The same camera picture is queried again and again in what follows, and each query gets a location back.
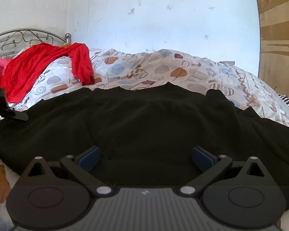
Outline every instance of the bed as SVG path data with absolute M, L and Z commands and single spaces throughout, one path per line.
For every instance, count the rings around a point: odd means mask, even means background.
M 71 35 L 67 33 L 62 38 L 32 28 L 3 32 L 0 34 L 0 58 L 12 58 L 26 51 L 30 45 L 41 42 L 61 46 L 71 42 Z M 91 90 L 117 86 L 138 90 L 167 82 L 202 94 L 209 89 L 217 89 L 236 107 L 244 110 L 251 106 L 259 116 L 289 127 L 289 107 L 281 97 L 259 78 L 232 64 L 193 57 L 170 49 L 126 54 L 115 49 L 88 48 L 95 78 L 95 84 L 87 86 Z M 24 111 L 41 99 L 47 100 L 82 87 L 81 82 L 73 76 L 71 58 L 62 56 L 48 65 L 22 102 L 9 106 Z M 0 230 L 13 227 L 5 200 L 18 177 L 0 160 Z M 281 225 L 289 230 L 289 211 L 284 214 Z

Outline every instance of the black fabric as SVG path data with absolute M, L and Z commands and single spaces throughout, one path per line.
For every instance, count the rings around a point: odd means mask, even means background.
M 48 161 L 93 145 L 92 174 L 110 185 L 184 185 L 201 172 L 192 147 L 246 161 L 257 156 L 281 186 L 289 208 L 289 128 L 236 108 L 221 91 L 206 95 L 171 83 L 143 90 L 82 88 L 27 110 L 29 120 L 0 121 L 0 158 L 21 174 L 36 156 Z

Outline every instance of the black bracket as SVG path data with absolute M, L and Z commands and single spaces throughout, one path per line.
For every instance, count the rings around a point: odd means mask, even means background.
M 14 108 L 8 106 L 4 88 L 0 88 L 0 116 L 21 121 L 27 121 L 29 119 L 27 113 L 16 111 Z
M 258 157 L 233 161 L 196 146 L 192 161 L 203 173 L 194 180 L 169 188 L 133 188 L 107 186 L 89 174 L 100 153 L 93 146 L 56 162 L 35 157 L 6 202 L 13 223 L 20 226 L 14 230 L 69 231 L 87 226 L 112 231 L 118 230 L 117 221 L 123 225 L 120 230 L 135 230 L 127 228 L 130 219 L 141 227 L 144 216 L 151 213 L 156 218 L 148 218 L 148 223 L 164 223 L 161 230 L 174 230 L 171 220 L 186 225 L 180 229 L 186 231 L 200 230 L 198 225 L 212 231 L 279 230 L 276 224 L 285 210 L 285 198 Z M 193 227 L 188 227 L 189 216 Z

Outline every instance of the ornate metal headboard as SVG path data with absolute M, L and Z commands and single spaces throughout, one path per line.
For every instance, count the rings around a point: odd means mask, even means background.
M 24 47 L 46 42 L 61 46 L 65 42 L 71 43 L 71 34 L 66 33 L 64 38 L 37 28 L 17 28 L 0 33 L 0 58 L 15 55 Z

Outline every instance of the wall stain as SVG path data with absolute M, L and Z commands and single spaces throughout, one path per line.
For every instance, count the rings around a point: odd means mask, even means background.
M 128 15 L 133 15 L 134 13 L 135 13 L 135 9 L 133 8 L 133 9 L 131 9 L 131 12 L 128 13 Z
M 169 13 L 171 12 L 173 6 L 167 5 L 166 9 L 169 10 Z

